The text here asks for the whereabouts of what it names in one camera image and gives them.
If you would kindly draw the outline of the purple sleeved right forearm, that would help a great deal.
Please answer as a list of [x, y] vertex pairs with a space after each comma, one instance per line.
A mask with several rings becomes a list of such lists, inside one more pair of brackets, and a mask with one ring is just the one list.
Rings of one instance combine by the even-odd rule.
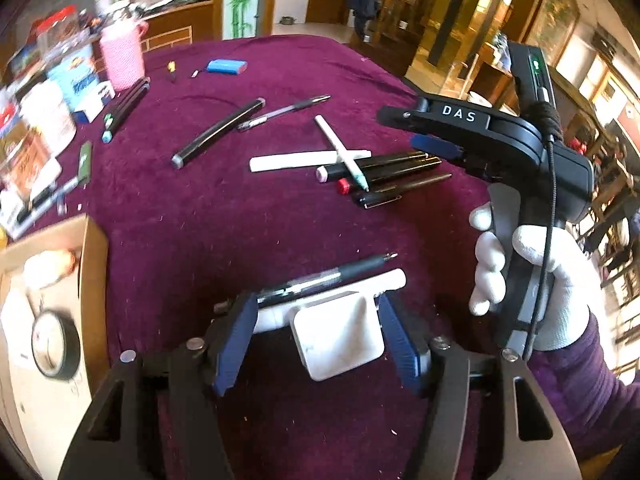
[[597, 319], [569, 346], [536, 351], [528, 367], [544, 390], [576, 458], [593, 460], [631, 449], [618, 462], [617, 478], [629, 478], [639, 460], [639, 386], [625, 385], [606, 366]]

